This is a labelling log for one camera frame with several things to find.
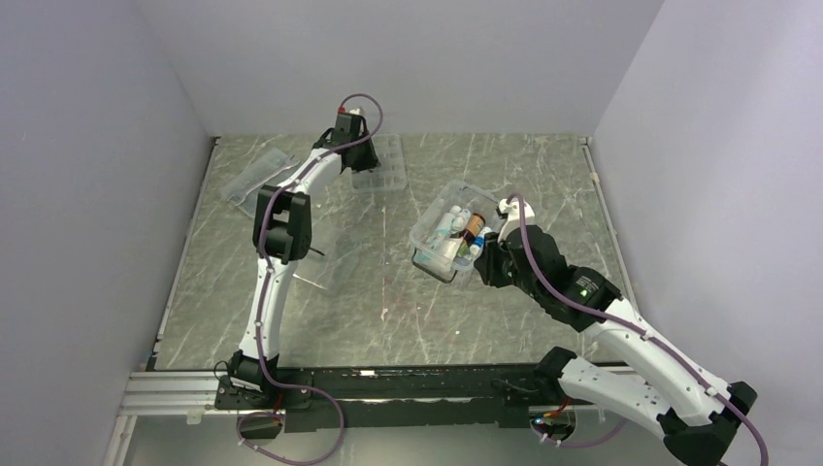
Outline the clear divided organizer tray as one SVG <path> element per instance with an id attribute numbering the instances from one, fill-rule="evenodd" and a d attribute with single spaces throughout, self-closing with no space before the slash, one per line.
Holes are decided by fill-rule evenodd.
<path id="1" fill-rule="evenodd" d="M 379 166 L 351 174 L 351 187 L 358 193 L 382 193 L 403 190 L 408 184 L 401 137 L 397 134 L 377 135 L 371 142 Z"/>

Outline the white gauze packet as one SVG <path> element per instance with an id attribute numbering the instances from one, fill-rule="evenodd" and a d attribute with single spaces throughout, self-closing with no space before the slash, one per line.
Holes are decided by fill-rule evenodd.
<path id="1" fill-rule="evenodd" d="M 438 254 L 438 262 L 443 268 L 448 270 L 458 254 L 463 240 L 460 238 L 446 238 L 438 245 L 436 252 Z"/>

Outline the amber medicine bottle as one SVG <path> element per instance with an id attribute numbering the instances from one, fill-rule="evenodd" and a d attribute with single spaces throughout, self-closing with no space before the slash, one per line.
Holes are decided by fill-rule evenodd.
<path id="1" fill-rule="evenodd" d="M 462 239 L 467 244 L 470 245 L 473 243 L 481 232 L 482 228 L 485 226 L 485 219 L 483 216 L 479 214 L 472 214 L 466 224 L 465 229 L 462 233 Z"/>

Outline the clear medicine kit box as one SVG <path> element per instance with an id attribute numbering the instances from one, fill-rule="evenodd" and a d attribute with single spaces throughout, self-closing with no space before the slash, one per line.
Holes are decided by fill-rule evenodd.
<path id="1" fill-rule="evenodd" d="M 441 283 L 462 283 L 475 271 L 485 237 L 503 219 L 499 198 L 462 181 L 450 181 L 411 228 L 412 264 Z"/>

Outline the white medicine bottle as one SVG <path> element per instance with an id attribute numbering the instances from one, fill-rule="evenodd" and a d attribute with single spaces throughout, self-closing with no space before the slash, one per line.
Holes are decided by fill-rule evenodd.
<path id="1" fill-rule="evenodd" d="M 456 238 L 465 229 L 470 216 L 470 210 L 459 205 L 451 206 L 435 226 L 429 237 L 428 246 L 434 249 L 444 240 Z"/>

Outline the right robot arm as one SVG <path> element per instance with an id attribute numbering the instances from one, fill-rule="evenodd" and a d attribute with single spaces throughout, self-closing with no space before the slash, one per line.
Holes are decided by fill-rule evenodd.
<path id="1" fill-rule="evenodd" d="M 769 454 L 748 414 L 756 391 L 728 383 L 688 358 L 636 312 L 599 272 L 570 265 L 536 225 L 484 231 L 475 263 L 482 281 L 514 286 L 553 319 L 612 350 L 640 382 L 598 369 L 573 351 L 551 349 L 535 367 L 535 389 L 547 403 L 565 397 L 612 411 L 660 439 L 684 465 L 719 465 L 741 427 L 754 438 L 760 462 Z"/>

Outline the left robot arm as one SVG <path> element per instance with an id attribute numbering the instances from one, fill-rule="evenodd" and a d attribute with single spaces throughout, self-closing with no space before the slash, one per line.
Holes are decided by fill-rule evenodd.
<path id="1" fill-rule="evenodd" d="M 253 408 L 276 404 L 285 384 L 275 377 L 285 301 L 299 262 L 312 247 L 312 197 L 341 173 L 375 169 L 373 132 L 358 110 L 339 109 L 335 124 L 313 144 L 305 162 L 284 181 L 265 184 L 257 196 L 252 244 L 257 280 L 239 348 L 221 383 Z"/>

